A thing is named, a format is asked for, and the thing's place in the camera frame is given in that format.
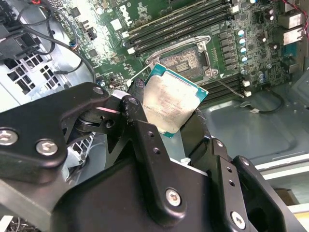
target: black plastic bracket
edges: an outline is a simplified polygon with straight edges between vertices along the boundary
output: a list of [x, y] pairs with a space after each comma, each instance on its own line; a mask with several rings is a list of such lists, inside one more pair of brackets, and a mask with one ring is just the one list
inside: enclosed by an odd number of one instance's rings
[[[18, 139], [0, 145], [0, 177], [46, 183], [52, 181], [67, 156], [67, 141], [75, 121], [86, 110], [102, 106], [108, 93], [92, 83], [84, 83], [0, 114], [0, 129], [14, 131]], [[53, 155], [42, 155], [36, 144], [49, 140], [56, 144]]]
[[237, 156], [233, 164], [239, 172], [247, 214], [258, 231], [306, 231], [248, 159]]
[[[136, 98], [124, 96], [120, 108], [125, 117], [125, 129], [107, 155], [106, 165], [110, 167], [121, 159], [134, 156], [150, 216], [164, 227], [175, 226], [186, 216], [187, 201], [159, 132], [155, 125], [147, 122], [142, 105]], [[179, 205], [168, 202], [166, 194], [169, 189], [179, 195]]]

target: hole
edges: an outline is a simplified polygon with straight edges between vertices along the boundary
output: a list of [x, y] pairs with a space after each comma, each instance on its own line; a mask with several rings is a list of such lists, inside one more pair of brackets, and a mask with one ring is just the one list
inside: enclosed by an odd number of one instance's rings
[[147, 134], [149, 135], [149, 137], [152, 137], [152, 138], [155, 136], [151, 131], [147, 132]]
[[83, 152], [87, 151], [87, 147], [84, 143], [81, 144], [81, 148], [82, 148]]
[[129, 98], [129, 102], [135, 104], [135, 105], [138, 105], [138, 101], [135, 99], [135, 98]]
[[50, 76], [48, 75], [48, 73], [44, 73], [43, 76], [45, 77], [46, 80], [50, 79]]
[[228, 181], [230, 183], [231, 186], [235, 187], [235, 183], [231, 180]]
[[48, 74], [50, 75], [50, 76], [53, 76], [54, 75], [54, 73], [49, 69], [48, 71]]
[[37, 55], [37, 59], [38, 59], [38, 61], [39, 61], [40, 63], [42, 63], [42, 62], [43, 62], [42, 57], [40, 57], [39, 55]]
[[90, 144], [90, 143], [88, 142], [88, 140], [86, 140], [86, 139], [83, 141], [83, 143], [84, 143], [86, 146], [89, 146], [89, 144]]
[[36, 58], [32, 58], [32, 62], [34, 63], [35, 66], [37, 66], [39, 64], [39, 62]]
[[23, 93], [25, 95], [30, 92], [29, 87], [22, 80], [19, 80], [16, 83], [21, 87], [21, 89], [23, 90]]
[[27, 61], [27, 65], [29, 66], [29, 68], [33, 69], [34, 68], [34, 64], [29, 60]]
[[49, 83], [47, 83], [46, 86], [47, 86], [49, 89], [52, 89], [52, 87], [50, 86]]
[[81, 148], [77, 144], [73, 146], [73, 150], [77, 151], [79, 154], [82, 152]]
[[153, 149], [153, 152], [157, 155], [161, 154], [161, 151], [159, 150], [159, 148], [156, 148], [156, 147]]
[[63, 135], [66, 135], [67, 131], [68, 131], [68, 128], [62, 129]]
[[53, 80], [50, 80], [48, 83], [51, 85], [51, 87], [54, 87], [54, 86], [55, 86]]
[[6, 59], [4, 60], [4, 64], [9, 68], [9, 69], [12, 69], [12, 68], [15, 68], [18, 64], [16, 63], [15, 60], [13, 59]]
[[112, 128], [114, 126], [115, 122], [113, 120], [106, 120], [105, 126], [106, 128]]
[[58, 81], [58, 79], [54, 76], [53, 77], [53, 81], [57, 84], [59, 81]]
[[25, 74], [25, 72], [21, 69], [21, 68], [17, 68], [16, 72], [18, 73], [18, 75], [22, 76]]
[[12, 81], [16, 81], [19, 78], [16, 72], [9, 73], [8, 76]]
[[31, 83], [31, 80], [30, 78], [26, 75], [23, 77], [23, 80], [27, 83], [27, 84], [30, 84]]

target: white cable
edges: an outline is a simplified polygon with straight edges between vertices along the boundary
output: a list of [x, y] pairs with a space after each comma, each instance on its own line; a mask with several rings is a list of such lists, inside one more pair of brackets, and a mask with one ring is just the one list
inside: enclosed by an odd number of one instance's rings
[[17, 226], [17, 229], [16, 229], [16, 231], [15, 231], [15, 232], [18, 232], [18, 230], [19, 230], [19, 226], [20, 226], [20, 218], [18, 218], [18, 226]]

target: green circuit board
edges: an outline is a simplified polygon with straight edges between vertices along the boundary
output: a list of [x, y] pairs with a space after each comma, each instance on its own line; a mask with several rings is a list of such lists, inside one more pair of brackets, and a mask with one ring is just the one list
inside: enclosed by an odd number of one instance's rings
[[[290, 44], [287, 49], [276, 41], [276, 29], [280, 28], [278, 17], [281, 14], [278, 2], [49, 1], [73, 22], [79, 36], [78, 51], [93, 64], [98, 82], [103, 83], [101, 85], [108, 91], [127, 90], [127, 81], [147, 65], [145, 61], [154, 52], [198, 36], [210, 37], [205, 53], [198, 51], [196, 43], [186, 44], [162, 54], [156, 62], [165, 61], [171, 65], [171, 69], [180, 74], [183, 72], [183, 76], [187, 74], [191, 81], [200, 86], [215, 78], [224, 79], [238, 73], [251, 82], [253, 89], [259, 89], [265, 83], [279, 85], [290, 78], [289, 73], [282, 68], [282, 59], [293, 56], [296, 45]], [[267, 18], [267, 9], [273, 9], [272, 20]], [[174, 28], [160, 26], [162, 21], [166, 23], [171, 18]], [[72, 36], [66, 23], [59, 20], [68, 35]], [[138, 33], [143, 36], [135, 39], [133, 35]], [[277, 44], [278, 48], [273, 49], [272, 44]], [[213, 72], [207, 78], [205, 67], [210, 66]], [[142, 72], [139, 78], [146, 79], [150, 71], [149, 68]]]

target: capacitor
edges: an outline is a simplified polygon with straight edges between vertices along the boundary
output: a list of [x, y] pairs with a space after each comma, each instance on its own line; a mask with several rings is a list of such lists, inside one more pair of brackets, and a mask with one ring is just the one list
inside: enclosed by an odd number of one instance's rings
[[245, 31], [244, 31], [244, 30], [237, 30], [237, 31], [236, 31], [236, 34], [237, 34], [238, 36], [244, 36]]
[[246, 62], [248, 60], [246, 56], [241, 56], [239, 59], [241, 62]]
[[272, 49], [272, 50], [277, 50], [277, 49], [278, 49], [278, 45], [275, 44], [275, 43], [270, 43], [268, 46], [269, 46], [269, 48]]
[[260, 84], [263, 84], [264, 83], [264, 79], [265, 79], [265, 74], [262, 73], [261, 71], [259, 71], [257, 73], [257, 81], [260, 83]]
[[265, 35], [260, 35], [259, 37], [257, 37], [258, 38], [258, 40], [259, 41], [261, 41], [261, 42], [263, 42], [263, 43], [265, 43], [266, 42], [266, 37], [265, 37]]
[[275, 19], [275, 16], [267, 14], [265, 18], [268, 19], [269, 21], [273, 21]]
[[275, 13], [275, 10], [273, 8], [267, 8], [267, 9], [264, 10], [264, 12], [267, 15], [273, 15]]
[[245, 47], [240, 47], [239, 49], [240, 53], [246, 53], [247, 49]]
[[101, 14], [104, 13], [104, 9], [101, 8], [101, 7], [98, 7], [98, 8], [96, 9], [96, 12], [97, 12], [98, 15], [101, 15]]
[[246, 43], [246, 40], [243, 39], [243, 38], [239, 38], [239, 39], [238, 39], [238, 43], [239, 43], [239, 44], [245, 44], [245, 43]]

